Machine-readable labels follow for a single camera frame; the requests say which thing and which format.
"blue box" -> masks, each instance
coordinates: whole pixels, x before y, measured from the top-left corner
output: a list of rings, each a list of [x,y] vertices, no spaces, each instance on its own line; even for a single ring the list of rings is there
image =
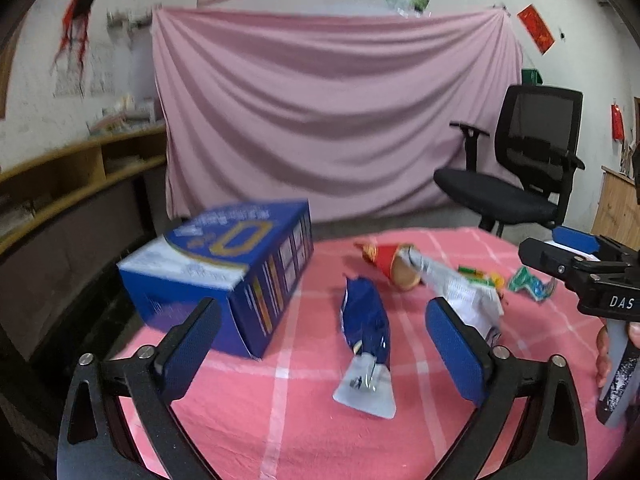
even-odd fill
[[[307,202],[207,211],[119,264],[133,304],[166,332],[202,298],[222,307],[212,348],[261,358],[313,253]]]

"table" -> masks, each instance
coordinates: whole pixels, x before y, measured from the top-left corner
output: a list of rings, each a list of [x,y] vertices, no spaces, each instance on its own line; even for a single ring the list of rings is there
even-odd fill
[[[369,237],[412,242],[452,267],[458,264],[510,276],[520,266],[517,248],[475,228],[402,230]],[[424,325],[433,293],[420,286],[400,293],[365,263],[352,239],[316,244],[300,288],[261,362],[211,351],[186,396],[172,407],[204,457],[224,479],[422,480],[468,420],[473,407],[457,393]],[[351,361],[338,310],[344,275],[376,281],[391,325],[391,376],[398,411],[383,420],[332,399]],[[590,478],[622,440],[595,418],[595,337],[598,319],[576,309],[577,298],[559,285],[545,303],[506,293],[501,343],[519,357],[564,355],[582,406]],[[162,334],[142,329],[129,356]],[[129,399],[127,420],[145,463],[162,474]],[[495,470],[511,441],[524,400],[518,403],[483,474]]]
[[[605,235],[632,249],[640,249],[640,206],[636,183],[602,166],[602,190],[591,233]]]

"human hand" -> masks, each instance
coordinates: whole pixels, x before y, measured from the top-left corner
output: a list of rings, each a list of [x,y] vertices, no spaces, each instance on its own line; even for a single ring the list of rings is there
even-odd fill
[[[640,348],[640,323],[629,323],[628,326],[629,339],[632,343]],[[596,368],[598,373],[596,375],[596,384],[599,388],[602,388],[607,382],[607,376],[611,371],[611,359],[609,359],[609,335],[607,334],[607,327],[603,326],[598,332],[596,338],[596,346],[598,348],[598,358],[596,359]]]

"office chair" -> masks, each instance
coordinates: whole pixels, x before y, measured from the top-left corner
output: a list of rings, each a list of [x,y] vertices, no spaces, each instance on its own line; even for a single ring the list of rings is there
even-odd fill
[[[454,202],[481,215],[479,228],[497,235],[504,225],[538,223],[552,229],[564,221],[576,168],[582,93],[550,86],[510,86],[495,131],[495,158],[515,174],[524,189],[500,178],[476,173],[476,126],[452,122],[465,137],[466,170],[439,168],[436,184]],[[558,193],[558,204],[549,195]]]

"pink backdrop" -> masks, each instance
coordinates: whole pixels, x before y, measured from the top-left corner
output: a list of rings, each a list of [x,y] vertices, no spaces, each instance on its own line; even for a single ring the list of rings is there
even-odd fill
[[[459,120],[494,131],[522,51],[503,10],[405,19],[161,9],[154,65],[167,118],[167,208],[308,198],[315,221],[445,198]],[[504,174],[492,141],[479,169]]]

